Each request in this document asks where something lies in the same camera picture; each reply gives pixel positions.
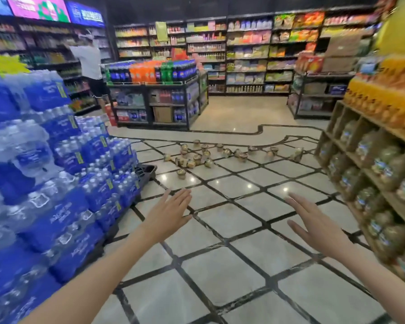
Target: person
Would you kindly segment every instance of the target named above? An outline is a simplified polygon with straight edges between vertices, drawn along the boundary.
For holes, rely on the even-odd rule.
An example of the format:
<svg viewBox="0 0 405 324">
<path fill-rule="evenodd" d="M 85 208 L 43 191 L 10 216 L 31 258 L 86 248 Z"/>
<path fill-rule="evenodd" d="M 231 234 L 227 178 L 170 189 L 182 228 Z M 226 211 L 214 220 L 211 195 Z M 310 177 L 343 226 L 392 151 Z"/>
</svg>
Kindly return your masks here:
<svg viewBox="0 0 405 324">
<path fill-rule="evenodd" d="M 192 218 L 192 215 L 183 217 L 192 199 L 190 190 L 181 190 L 168 199 L 170 192 L 165 192 L 118 249 L 67 283 L 21 324 L 91 324 L 132 266 L 153 245 L 167 239 Z M 306 228 L 288 220 L 292 230 L 315 250 L 347 267 L 394 321 L 405 324 L 405 282 L 377 262 L 368 260 L 317 205 L 293 193 L 289 196 L 286 202 L 296 210 Z"/>
<path fill-rule="evenodd" d="M 88 30 L 85 30 L 84 33 L 78 35 L 82 45 L 71 46 L 69 43 L 65 43 L 65 47 L 72 52 L 76 59 L 80 60 L 82 76 L 87 81 L 102 111 L 105 112 L 104 97 L 108 96 L 110 91 L 102 79 L 101 51 L 93 44 L 93 35 Z"/>
</svg>

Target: black shorts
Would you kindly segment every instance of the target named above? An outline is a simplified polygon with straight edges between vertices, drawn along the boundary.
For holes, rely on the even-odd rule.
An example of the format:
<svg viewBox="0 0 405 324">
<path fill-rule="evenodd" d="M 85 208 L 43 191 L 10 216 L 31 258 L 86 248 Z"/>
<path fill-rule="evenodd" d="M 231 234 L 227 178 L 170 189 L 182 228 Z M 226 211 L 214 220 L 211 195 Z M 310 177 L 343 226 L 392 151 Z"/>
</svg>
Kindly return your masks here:
<svg viewBox="0 0 405 324">
<path fill-rule="evenodd" d="M 94 97 L 104 97 L 109 94 L 110 89 L 103 79 L 91 79 L 90 77 L 83 76 L 87 81 L 90 91 L 92 91 Z"/>
</svg>

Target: black tile border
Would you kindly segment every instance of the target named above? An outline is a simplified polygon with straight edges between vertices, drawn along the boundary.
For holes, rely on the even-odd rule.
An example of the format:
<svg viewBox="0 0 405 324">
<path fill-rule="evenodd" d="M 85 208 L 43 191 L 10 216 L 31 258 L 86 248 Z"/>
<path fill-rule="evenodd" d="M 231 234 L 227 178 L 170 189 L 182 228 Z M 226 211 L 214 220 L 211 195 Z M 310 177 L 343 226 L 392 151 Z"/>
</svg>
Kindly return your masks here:
<svg viewBox="0 0 405 324">
<path fill-rule="evenodd" d="M 213 133 L 213 132 L 201 131 L 201 133 Z M 231 134 L 239 134 L 239 135 L 257 135 L 257 134 L 260 134 L 260 133 L 258 133 L 258 132 L 257 132 L 257 133 L 249 133 L 249 134 L 235 133 L 235 132 L 230 132 L 230 133 L 231 133 Z M 316 139 L 313 139 L 313 138 L 308 137 L 308 136 L 285 136 L 285 138 L 284 138 L 283 140 L 281 140 L 281 141 L 279 141 L 279 142 L 276 142 L 276 143 L 273 143 L 273 144 L 270 144 L 270 145 L 259 146 L 259 149 L 262 149 L 262 148 L 265 148 L 265 147 L 269 147 L 269 146 L 281 145 L 281 144 L 284 144 L 284 145 L 285 145 L 285 143 L 287 143 L 287 140 L 288 140 L 289 138 L 291 138 L 291 137 L 292 137 L 292 138 L 295 138 L 295 140 L 291 140 L 291 141 L 288 141 L 288 142 L 300 141 L 300 140 L 308 141 L 308 140 L 306 140 L 305 138 L 311 139 L 311 140 L 314 140 L 314 141 L 318 142 Z M 141 142 L 144 143 L 145 141 L 150 141 L 150 140 L 154 140 L 154 139 L 140 139 L 140 140 L 141 140 Z M 170 141 L 170 140 L 158 140 L 158 141 L 168 141 L 168 142 L 172 142 L 171 145 L 178 145 L 178 147 L 180 146 L 181 143 L 186 143 L 186 142 Z M 187 142 L 187 143 L 189 144 L 189 149 L 190 149 L 191 152 L 198 151 L 198 149 L 195 149 L 195 150 L 192 149 L 191 146 L 193 146 L 193 144 L 192 144 L 191 142 L 190 142 L 190 143 Z M 150 146 L 150 145 L 147 144 L 147 143 L 145 143 L 145 144 L 146 144 L 148 147 L 150 147 L 149 149 L 155 150 L 156 152 L 158 152 L 159 154 L 161 154 L 162 157 L 163 157 L 163 153 L 162 153 L 162 152 L 160 152 L 160 151 L 157 150 L 155 147 L 152 147 L 152 146 Z M 236 146 L 236 147 L 247 147 L 247 146 L 245 146 L 245 145 L 234 145 L 234 144 L 227 144 L 227 145 Z M 305 152 L 305 154 L 311 154 L 312 152 L 313 152 L 313 150 L 308 150 L 308 151 Z M 157 161 L 157 160 L 159 160 L 159 159 L 147 161 L 147 162 L 145 162 L 145 163 L 154 162 L 154 161 Z M 286 177 L 285 175 L 282 175 L 282 174 L 280 174 L 280 173 L 277 173 L 277 172 L 274 171 L 274 170 L 271 170 L 271 169 L 265 167 L 265 166 L 268 165 L 268 164 L 272 164 L 272 163 L 276 163 L 276 162 L 280 162 L 280 161 L 289 161 L 289 160 L 288 160 L 286 157 L 277 156 L 277 159 L 274 159 L 274 160 L 272 160 L 272 161 L 270 161 L 270 162 L 267 162 L 267 163 L 264 163 L 264 164 L 260 164 L 260 163 L 257 163 L 256 161 L 252 161 L 252 160 L 248 159 L 248 162 L 255 163 L 257 166 L 256 166 L 256 167 L 253 167 L 253 168 L 250 168 L 250 169 L 245 169 L 245 170 L 242 170 L 242 171 L 238 171 L 238 172 L 233 172 L 232 170 L 229 170 L 229 169 L 227 169 L 227 168 L 225 168 L 225 167 L 223 167 L 223 166 L 221 166 L 221 165 L 216 164 L 216 160 L 215 160 L 215 161 L 214 161 L 215 164 L 216 164 L 218 167 L 220 167 L 220 168 L 226 170 L 226 171 L 228 172 L 228 174 L 227 174 L 227 175 L 222 175 L 222 176 L 217 177 L 217 178 L 208 179 L 208 180 L 205 180 L 205 179 L 203 179 L 203 178 L 197 176 L 196 174 L 194 174 L 193 172 L 191 172 L 189 169 L 185 169 L 189 174 L 193 175 L 195 178 L 197 178 L 197 179 L 200 180 L 200 183 L 194 184 L 194 185 L 191 185 L 191 186 L 188 186 L 187 188 L 205 186 L 206 188 L 212 190 L 212 191 L 215 192 L 216 194 L 218 194 L 218 195 L 222 196 L 223 198 L 225 198 L 225 201 L 222 201 L 222 202 L 219 202 L 219 203 L 216 203 L 216 204 L 213 204 L 213 205 L 210 205 L 210 206 L 201 208 L 201 209 L 193 209 L 192 207 L 188 207 L 188 209 L 189 209 L 189 211 L 190 211 L 190 215 L 193 216 L 196 221 L 198 221 L 202 226 L 204 226 L 207 230 L 209 230 L 214 236 L 216 236 L 216 238 L 218 238 L 218 239 L 220 240 L 220 242 L 219 242 L 219 243 L 216 243 L 216 244 L 214 244 L 214 245 L 208 246 L 208 247 L 206 247 L 206 248 L 197 250 L 197 251 L 192 252 L 192 253 L 190 253 L 190 254 L 184 255 L 184 256 L 176 256 L 176 255 L 174 255 L 174 254 L 173 254 L 173 251 L 171 250 L 171 248 L 170 248 L 165 242 L 162 242 L 161 245 L 162 245 L 162 247 L 164 248 L 164 250 L 168 253 L 168 255 L 172 258 L 172 263 L 169 264 L 169 265 L 167 265 L 167 266 L 164 266 L 164 267 L 162 267 L 162 268 L 160 268 L 160 269 L 153 270 L 153 271 L 151 271 L 151 272 L 147 272 L 147 273 L 145 273 L 145 274 L 143 274 L 143 275 L 140 275 L 139 277 L 132 278 L 132 279 L 127 280 L 127 281 L 125 281 L 125 282 L 121 282 L 121 283 L 119 284 L 119 286 L 118 286 L 118 287 L 116 288 L 116 290 L 115 290 L 115 294 L 117 295 L 117 297 L 118 297 L 118 299 L 119 299 L 121 305 L 123 306 L 124 312 L 126 313 L 126 316 L 128 317 L 128 319 L 129 319 L 129 321 L 130 321 L 131 324 L 139 324 L 139 322 L 138 322 L 138 319 L 137 319 L 136 315 L 134 314 L 132 308 L 131 308 L 130 305 L 129 305 L 129 302 L 128 302 L 128 300 L 127 300 L 127 298 L 126 298 L 126 296 L 125 296 L 125 294 L 124 294 L 124 292 L 123 292 L 123 288 L 129 287 L 129 286 L 131 286 L 131 285 L 133 285 L 133 284 L 135 284 L 135 283 L 141 282 L 141 281 L 143 281 L 143 280 L 149 279 L 149 278 L 151 278 L 151 277 L 154 277 L 154 276 L 156 276 L 156 275 L 158 275 L 158 274 L 161 274 L 161 273 L 163 273 L 163 272 L 167 272 L 167 271 L 170 271 L 170 270 L 176 270 L 176 271 L 178 272 L 178 274 L 180 275 L 180 277 L 185 281 L 185 283 L 192 289 L 192 291 L 198 296 L 198 298 L 202 301 L 202 303 L 203 303 L 203 304 L 207 307 L 207 309 L 210 311 L 210 314 L 205 315 L 205 316 L 203 316 L 203 317 L 201 317 L 201 318 L 198 318 L 198 319 L 196 319 L 196 320 L 194 320 L 194 321 L 191 322 L 191 323 L 194 323 L 194 324 L 208 324 L 209 322 L 215 322 L 215 323 L 219 323 L 219 324 L 227 324 L 226 320 L 222 317 L 223 314 L 226 314 L 226 313 L 228 313 L 229 311 L 231 311 L 231 310 L 233 310 L 233 309 L 236 309 L 236 308 L 238 308 L 238 307 L 240 307 L 240 306 L 242 306 L 242 305 L 244 305 L 244 304 L 246 304 L 246 303 L 249 303 L 249 302 L 251 302 L 252 300 L 255 300 L 256 298 L 258 298 L 258 297 L 260 297 L 260 296 L 262 296 L 262 295 L 264 295 L 264 294 L 266 294 L 266 293 L 268 293 L 268 292 L 270 292 L 270 291 L 275 292 L 275 294 L 277 294 L 281 299 L 283 299 L 284 301 L 286 301 L 299 315 L 301 315 L 301 316 L 302 316 L 304 319 L 306 319 L 309 323 L 311 323 L 311 324 L 319 324 L 319 322 L 318 322 L 314 317 L 312 317 L 310 314 L 307 313 L 307 311 L 305 311 L 305 310 L 304 310 L 303 308 L 301 308 L 298 304 L 296 304 L 293 300 L 291 300 L 291 299 L 290 299 L 286 294 L 284 294 L 284 293 L 279 289 L 279 287 L 278 287 L 278 282 L 279 282 L 280 280 L 285 279 L 285 278 L 287 278 L 287 277 L 289 277 L 289 276 L 291 276 L 291 275 L 293 275 L 293 274 L 295 274 L 295 273 L 297 273 L 297 272 L 299 272 L 299 271 L 301 271 L 301 270 L 304 270 L 304 269 L 306 269 L 306 268 L 308 268 L 308 267 L 310 267 L 310 266 L 312 266 L 312 265 L 315 265 L 315 264 L 320 264 L 320 265 L 322 265 L 323 267 L 325 267 L 326 269 L 328 269 L 328 270 L 330 270 L 331 272 L 335 273 L 337 276 L 339 276 L 339 277 L 342 278 L 343 280 L 345 280 L 345 281 L 347 281 L 348 283 L 352 284 L 355 288 L 359 289 L 359 290 L 362 291 L 364 294 L 367 294 L 368 296 L 370 296 L 371 298 L 373 298 L 373 296 L 368 292 L 368 290 L 367 290 L 366 288 L 364 288 L 361 284 L 357 283 L 355 280 L 349 278 L 349 277 L 346 276 L 344 273 L 340 272 L 340 271 L 337 270 L 336 268 L 334 268 L 334 267 L 330 266 L 328 263 L 326 263 L 326 262 L 324 261 L 325 256 L 323 256 L 322 254 L 314 254 L 314 253 L 308 251 L 306 248 L 304 248 L 304 247 L 302 247 L 301 245 L 295 243 L 294 241 L 288 239 L 286 236 L 282 235 L 280 232 L 277 232 L 276 230 L 274 230 L 274 229 L 271 227 L 271 225 L 272 225 L 273 223 L 279 222 L 279 221 L 281 221 L 281 220 L 284 220 L 284 219 L 286 219 L 286 218 L 289 218 L 289 217 L 292 217 L 292 216 L 296 215 L 296 212 L 295 212 L 294 210 L 292 210 L 291 212 L 289 212 L 289 213 L 287 213 L 287 214 L 284 214 L 284 215 L 275 217 L 275 218 L 273 218 L 273 219 L 271 219 L 271 220 L 269 220 L 269 221 L 265 221 L 264 219 L 260 218 L 259 216 L 257 216 L 257 215 L 254 214 L 253 212 L 251 212 L 250 210 L 244 208 L 243 206 L 241 206 L 240 204 L 237 203 L 237 200 L 240 200 L 240 199 L 243 199 L 243 198 L 247 198 L 247 197 L 250 197 L 250 196 L 254 196 L 254 195 L 260 194 L 260 193 L 267 193 L 268 195 L 274 197 L 275 199 L 277 199 L 277 200 L 279 200 L 279 201 L 285 203 L 285 200 L 284 200 L 284 199 L 282 199 L 281 197 L 276 196 L 276 195 L 274 195 L 274 194 L 268 192 L 268 189 L 270 189 L 270 188 L 272 188 L 272 187 L 275 187 L 275 186 L 278 186 L 278 185 L 282 185 L 282 184 L 288 183 L 288 182 L 295 182 L 295 183 L 301 184 L 301 185 L 303 185 L 303 186 L 306 186 L 307 188 L 313 189 L 313 190 L 315 190 L 315 191 L 321 193 L 322 195 L 326 196 L 325 199 L 323 199 L 323 200 L 321 200 L 321 201 L 318 201 L 318 202 L 316 203 L 317 205 L 322 205 L 322 204 L 328 203 L 328 202 L 330 202 L 330 201 L 337 201 L 337 202 L 339 202 L 340 204 L 344 204 L 344 202 L 342 202 L 342 201 L 336 199 L 336 196 L 339 195 L 338 192 L 332 193 L 332 194 L 328 194 L 328 193 L 326 193 L 326 192 L 324 192 L 324 191 L 322 191 L 322 190 L 318 190 L 318 189 L 316 189 L 316 188 L 314 188 L 314 187 L 312 187 L 312 186 L 306 185 L 306 184 L 304 184 L 304 183 L 298 181 L 298 179 L 300 179 L 300 178 L 307 177 L 307 176 L 310 176 L 310 175 L 313 175 L 313 174 L 316 174 L 316 173 L 322 173 L 322 174 L 325 175 L 325 173 L 322 171 L 321 168 L 316 169 L 316 168 L 313 168 L 313 167 L 311 167 L 311 166 L 308 166 L 308 165 L 305 165 L 305 164 L 301 164 L 301 163 L 300 163 L 300 165 L 305 166 L 305 167 L 308 167 L 308 168 L 312 169 L 313 171 L 310 172 L 310 173 L 307 173 L 307 174 L 303 174 L 303 175 L 297 176 L 297 177 L 295 177 L 295 178 L 289 178 L 289 177 Z M 244 178 L 244 177 L 238 175 L 238 174 L 240 174 L 240 173 L 244 173 L 244 172 L 251 171 L 251 170 L 254 170 L 254 169 L 258 169 L 258 168 L 267 169 L 267 170 L 269 170 L 269 171 L 271 171 L 271 172 L 273 172 L 273 173 L 275 173 L 275 174 L 278 174 L 278 175 L 281 175 L 281 176 L 285 177 L 286 180 L 285 180 L 285 181 L 282 181 L 282 182 L 279 182 L 279 183 L 276 183 L 276 184 L 273 184 L 273 185 L 268 185 L 268 186 L 263 187 L 263 186 L 260 186 L 260 185 L 258 185 L 258 184 L 256 184 L 256 183 L 250 181 L 249 179 L 246 179 L 246 178 Z M 173 172 L 177 171 L 178 169 L 179 169 L 179 168 L 174 169 L 174 170 L 171 170 L 171 171 L 167 171 L 167 172 L 162 172 L 162 173 L 160 173 L 159 175 L 168 174 L 168 173 L 173 173 Z M 248 194 L 242 195 L 242 196 L 238 196 L 238 197 L 235 197 L 235 198 L 229 198 L 229 197 L 225 196 L 223 193 L 221 193 L 220 191 L 216 190 L 215 188 L 213 188 L 211 185 L 208 184 L 209 182 L 211 182 L 211 181 L 213 181 L 213 180 L 218 180 L 218 179 L 226 178 L 226 177 L 230 177 L 230 176 L 239 177 L 239 178 L 243 179 L 244 181 L 247 181 L 247 182 L 249 182 L 250 184 L 255 185 L 256 187 L 259 188 L 259 190 L 258 190 L 258 191 L 254 191 L 254 192 L 252 192 L 252 193 L 248 193 Z M 163 185 L 157 178 L 155 178 L 153 181 L 154 181 L 157 185 L 161 186 L 163 189 L 167 190 L 167 187 L 166 187 L 165 185 Z M 180 189 L 173 190 L 170 194 L 173 195 L 175 192 L 177 192 L 177 191 L 179 191 L 179 190 L 180 190 Z M 159 194 L 159 195 L 147 197 L 147 198 L 141 199 L 140 202 L 148 201 L 148 200 L 151 200 L 151 199 L 155 199 L 155 198 L 158 198 L 158 197 L 160 197 L 160 196 L 162 196 L 162 195 Z M 225 205 L 225 204 L 233 204 L 233 205 L 235 205 L 236 207 L 238 207 L 238 208 L 241 209 L 242 211 L 246 212 L 247 214 L 249 214 L 249 215 L 252 216 L 253 218 L 259 220 L 259 221 L 261 222 L 261 226 L 255 228 L 255 229 L 249 230 L 249 231 L 247 231 L 247 232 L 243 232 L 243 233 L 238 234 L 238 235 L 236 235 L 236 236 L 230 237 L 230 238 L 224 238 L 224 237 L 222 237 L 221 234 L 219 234 L 215 229 L 213 229 L 212 227 L 210 227 L 210 225 L 208 225 L 206 222 L 204 222 L 204 221 L 198 216 L 198 214 L 199 214 L 200 212 L 207 211 L 207 210 L 210 210 L 210 209 L 213 209 L 213 208 L 216 208 L 216 207 L 220 207 L 220 206 Z M 144 216 L 143 216 L 142 213 L 138 210 L 138 208 L 136 208 L 135 205 L 133 205 L 133 206 L 131 207 L 131 209 L 136 213 L 136 215 L 140 218 L 141 221 L 144 221 L 144 219 L 145 219 Z M 298 265 L 296 265 L 296 266 L 293 266 L 292 268 L 289 268 L 289 269 L 287 269 L 287 270 L 285 270 L 285 271 L 282 271 L 282 272 L 280 272 L 280 273 L 278 273 L 278 274 L 276 274 L 276 275 L 274 275 L 274 276 L 270 276 L 269 274 L 265 273 L 261 268 L 259 268 L 256 264 L 254 264 L 251 260 L 249 260 L 246 256 L 244 256 L 244 255 L 243 255 L 239 250 L 237 250 L 234 246 L 231 245 L 231 242 L 233 242 L 233 241 L 236 241 L 236 240 L 238 240 L 238 239 L 243 239 L 243 238 L 245 238 L 245 237 L 248 237 L 248 236 L 250 236 L 250 235 L 253 235 L 253 234 L 257 233 L 257 232 L 261 232 L 261 231 L 264 231 L 264 230 L 268 230 L 268 231 L 270 231 L 271 233 L 273 233 L 273 234 L 279 236 L 281 239 L 285 240 L 287 243 L 293 245 L 295 248 L 299 249 L 300 251 L 302 251 L 302 252 L 305 253 L 306 255 L 310 256 L 311 259 L 309 259 L 309 260 L 307 260 L 307 261 L 305 261 L 305 262 L 303 262 L 303 263 L 301 263 L 301 264 L 298 264 Z M 353 232 L 353 233 L 349 233 L 349 232 L 346 232 L 346 231 L 344 231 L 344 232 L 348 235 L 349 239 L 350 239 L 352 242 L 354 242 L 354 243 L 356 243 L 356 244 L 358 244 L 358 245 L 360 245 L 360 246 L 363 246 L 363 247 L 369 249 L 368 246 L 363 245 L 363 244 L 360 242 L 360 240 L 358 239 L 358 236 L 361 234 L 360 231 L 358 231 L 358 232 Z M 113 241 L 112 241 L 112 243 L 113 243 L 113 242 L 117 242 L 117 241 L 119 241 L 119 240 L 122 240 L 122 239 L 124 239 L 124 238 L 127 237 L 127 236 L 128 236 L 128 234 L 124 234 L 124 235 L 122 235 L 122 236 L 119 236 L 119 237 L 117 237 L 117 238 L 114 238 Z M 260 276 L 262 276 L 262 277 L 266 280 L 266 282 L 265 282 L 265 286 L 264 286 L 264 287 L 259 288 L 259 289 L 255 290 L 255 291 L 252 291 L 252 292 L 250 292 L 249 294 L 246 294 L 246 295 L 244 295 L 244 296 L 242 296 L 242 297 L 240 297 L 240 298 L 238 298 L 238 299 L 236 299 L 236 300 L 234 300 L 234 301 L 232 301 L 232 302 L 229 302 L 229 303 L 227 303 L 227 304 L 225 304 L 225 305 L 223 305 L 223 306 L 221 306 L 221 307 L 218 307 L 218 306 L 215 306 L 215 305 L 213 305 L 213 304 L 211 303 L 211 301 L 210 301 L 210 300 L 208 299 L 208 297 L 204 294 L 204 292 L 199 288 L 199 286 L 198 286 L 198 285 L 191 279 L 191 277 L 183 270 L 183 268 L 181 267 L 181 265 L 182 265 L 182 263 L 183 263 L 184 261 L 187 261 L 187 260 L 192 259 L 192 258 L 194 258 L 194 257 L 196 257 L 196 256 L 205 254 L 205 253 L 207 253 L 207 252 L 210 252 L 211 250 L 215 250 L 215 249 L 218 249 L 218 248 L 221 248 L 221 247 L 226 247 L 226 248 L 228 248 L 231 252 L 233 252 L 236 256 L 238 256 L 244 263 L 246 263 L 249 267 L 251 267 L 251 268 L 252 268 L 255 272 L 257 272 Z M 389 323 L 389 321 L 390 321 L 390 317 L 389 317 L 387 314 L 383 314 L 382 316 L 376 318 L 375 320 L 373 320 L 373 321 L 372 321 L 371 323 L 369 323 L 369 324 L 386 324 L 386 323 Z"/>
</svg>

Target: tiled floor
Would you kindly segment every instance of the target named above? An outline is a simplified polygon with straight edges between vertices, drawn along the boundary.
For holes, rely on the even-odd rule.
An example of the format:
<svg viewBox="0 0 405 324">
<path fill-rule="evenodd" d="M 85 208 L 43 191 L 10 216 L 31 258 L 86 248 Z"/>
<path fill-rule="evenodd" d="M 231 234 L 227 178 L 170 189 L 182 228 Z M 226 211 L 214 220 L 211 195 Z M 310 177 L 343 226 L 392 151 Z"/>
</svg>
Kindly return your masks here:
<svg viewBox="0 0 405 324">
<path fill-rule="evenodd" d="M 299 127 L 296 131 L 311 132 Z M 135 136 L 141 140 L 133 143 L 138 158 L 157 165 L 156 178 L 144 187 L 142 200 L 128 210 L 106 253 L 144 220 L 167 188 L 192 189 L 185 215 L 191 213 L 194 218 L 140 259 L 95 324 L 389 322 L 352 273 L 309 247 L 287 225 L 290 218 L 303 225 L 284 201 L 293 191 L 316 202 L 374 258 L 352 214 L 311 154 L 319 133 L 286 136 L 292 133 L 289 128 L 277 132 L 284 133 L 271 138 L 279 156 L 267 157 L 263 150 L 271 144 L 261 134 L 257 140 L 261 151 L 250 154 L 247 162 L 222 158 L 211 148 L 215 166 L 187 169 L 185 180 L 178 179 L 174 163 L 163 162 L 163 153 L 179 154 L 181 141 L 198 152 L 199 147 L 189 142 L 192 138 L 247 151 L 247 136 L 217 134 L 216 140 L 211 133 L 198 137 L 181 133 L 185 138 L 178 140 L 177 132 L 164 132 L 163 138 L 169 141 Z M 286 159 L 296 147 L 307 152 L 300 164 Z"/>
</svg>

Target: hand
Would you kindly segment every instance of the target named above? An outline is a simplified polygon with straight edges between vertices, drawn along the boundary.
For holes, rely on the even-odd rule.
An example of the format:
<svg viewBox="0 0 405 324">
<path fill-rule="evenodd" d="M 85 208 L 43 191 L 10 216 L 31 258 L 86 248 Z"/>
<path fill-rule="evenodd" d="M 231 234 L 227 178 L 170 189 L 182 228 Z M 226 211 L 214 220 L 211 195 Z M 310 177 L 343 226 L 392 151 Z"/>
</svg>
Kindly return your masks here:
<svg viewBox="0 0 405 324">
<path fill-rule="evenodd" d="M 164 241 L 192 218 L 191 215 L 183 217 L 192 200 L 190 190 L 182 189 L 168 199 L 170 192 L 164 193 L 140 226 L 153 244 Z"/>
<path fill-rule="evenodd" d="M 333 220 L 323 214 L 316 204 L 294 193 L 289 196 L 291 198 L 287 198 L 286 202 L 302 218 L 307 231 L 292 220 L 287 223 L 308 245 L 338 261 L 349 252 L 354 252 L 354 244 L 348 236 Z"/>
</svg>

